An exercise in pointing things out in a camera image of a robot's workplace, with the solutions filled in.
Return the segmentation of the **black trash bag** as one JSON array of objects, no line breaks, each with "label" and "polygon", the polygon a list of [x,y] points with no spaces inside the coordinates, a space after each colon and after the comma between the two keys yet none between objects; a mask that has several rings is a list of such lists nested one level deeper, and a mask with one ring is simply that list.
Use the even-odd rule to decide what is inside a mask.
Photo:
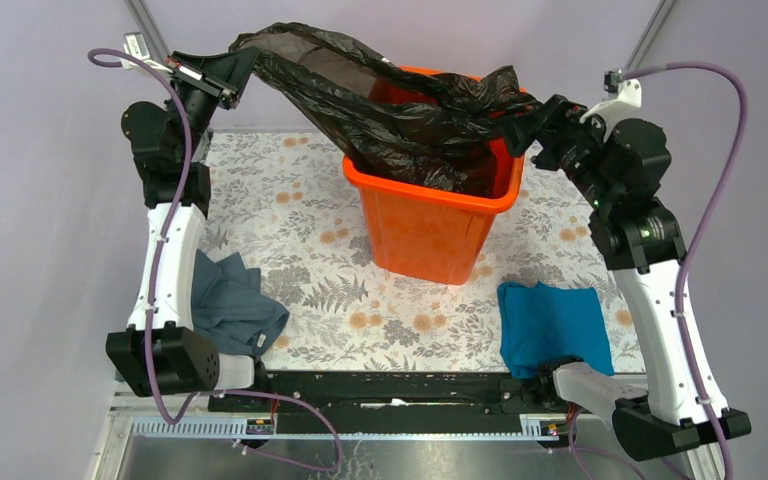
[{"label": "black trash bag", "polygon": [[302,23],[243,33],[232,52],[254,48],[255,75],[281,92],[367,175],[488,197],[498,119],[541,103],[503,66],[481,79],[420,74],[347,34]]}]

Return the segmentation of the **orange plastic trash bin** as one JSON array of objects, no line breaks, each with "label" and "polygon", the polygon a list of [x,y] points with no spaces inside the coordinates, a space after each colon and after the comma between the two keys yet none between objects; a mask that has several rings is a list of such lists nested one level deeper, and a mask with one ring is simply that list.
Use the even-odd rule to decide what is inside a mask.
[{"label": "orange plastic trash bin", "polygon": [[525,169],[525,158],[509,155],[503,140],[489,147],[497,161],[489,198],[375,177],[343,158],[343,174],[359,192],[376,266],[447,285],[468,281],[494,220],[515,205]]}]

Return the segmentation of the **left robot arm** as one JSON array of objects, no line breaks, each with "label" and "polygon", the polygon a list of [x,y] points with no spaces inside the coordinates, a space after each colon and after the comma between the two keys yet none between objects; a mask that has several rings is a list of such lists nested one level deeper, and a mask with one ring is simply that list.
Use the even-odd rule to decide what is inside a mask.
[{"label": "left robot arm", "polygon": [[135,102],[121,116],[142,182],[148,242],[132,313],[124,330],[108,334],[105,350],[140,397],[232,389],[248,411],[269,401],[271,387],[256,375],[254,358],[220,353],[196,333],[191,307],[197,243],[211,200],[203,146],[216,110],[238,105],[257,56],[254,49],[213,56],[175,52],[166,72],[149,70],[168,99]]}]

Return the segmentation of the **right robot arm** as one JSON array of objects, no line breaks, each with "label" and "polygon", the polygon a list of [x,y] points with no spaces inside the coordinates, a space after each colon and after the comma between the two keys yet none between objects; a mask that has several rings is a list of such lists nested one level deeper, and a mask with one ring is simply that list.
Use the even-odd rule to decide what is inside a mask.
[{"label": "right robot arm", "polygon": [[587,108],[556,95],[499,124],[509,153],[540,144],[535,167],[563,172],[591,207],[592,240],[632,314],[646,367],[647,385],[638,388],[577,355],[548,360],[537,371],[535,402],[549,412],[567,404],[590,412],[644,461],[721,445],[752,425],[712,375],[686,287],[689,253],[657,197],[671,163],[666,135],[633,108],[620,100]]}]

